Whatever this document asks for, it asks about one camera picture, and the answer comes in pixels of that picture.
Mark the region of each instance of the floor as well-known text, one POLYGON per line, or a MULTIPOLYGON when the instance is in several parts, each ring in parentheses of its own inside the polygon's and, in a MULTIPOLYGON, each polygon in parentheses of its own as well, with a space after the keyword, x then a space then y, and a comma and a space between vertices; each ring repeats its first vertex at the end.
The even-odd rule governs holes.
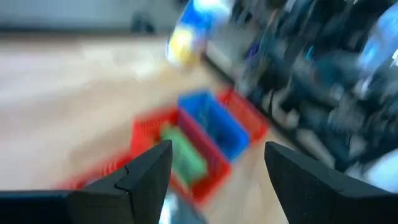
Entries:
MULTIPOLYGON (((14 35, 0 42, 0 189, 49 189, 128 151, 135 115, 179 93, 223 88, 205 64, 164 59, 165 38, 14 35)), ((265 141, 289 144, 272 130, 265 141)), ((264 163, 248 149, 204 205, 209 223, 287 223, 264 163)))

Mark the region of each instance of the blue basket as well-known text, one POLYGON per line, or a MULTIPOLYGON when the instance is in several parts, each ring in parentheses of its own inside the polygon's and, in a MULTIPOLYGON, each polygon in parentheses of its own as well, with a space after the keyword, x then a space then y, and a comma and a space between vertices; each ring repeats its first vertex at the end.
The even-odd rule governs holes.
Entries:
POLYGON ((181 95, 178 106, 185 109, 232 161, 249 144, 249 135, 206 90, 181 95))

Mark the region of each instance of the red basket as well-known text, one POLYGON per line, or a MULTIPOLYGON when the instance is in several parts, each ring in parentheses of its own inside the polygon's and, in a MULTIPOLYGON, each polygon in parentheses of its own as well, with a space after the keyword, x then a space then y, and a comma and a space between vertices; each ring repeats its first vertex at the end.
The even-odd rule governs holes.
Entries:
POLYGON ((136 119, 131 140, 133 157, 139 156, 150 149, 157 141, 160 141, 159 131, 164 123, 180 126, 191 143, 207 161, 207 175, 195 182, 187 191, 184 191, 173 174, 170 178, 171 186, 183 197, 196 205, 201 205, 230 174, 231 166, 224 155, 195 124, 193 118, 189 117, 183 109, 176 107, 159 110, 156 113, 136 119))
POLYGON ((116 171, 132 160, 130 152, 119 154, 112 159, 107 159, 90 169, 90 171, 75 176, 64 183, 55 186, 56 189, 82 189, 93 181, 103 178, 104 176, 116 171))
POLYGON ((268 131, 268 122, 252 104, 237 94, 233 89, 223 90, 217 94, 218 100, 240 122, 249 133, 250 143, 262 139, 268 131))

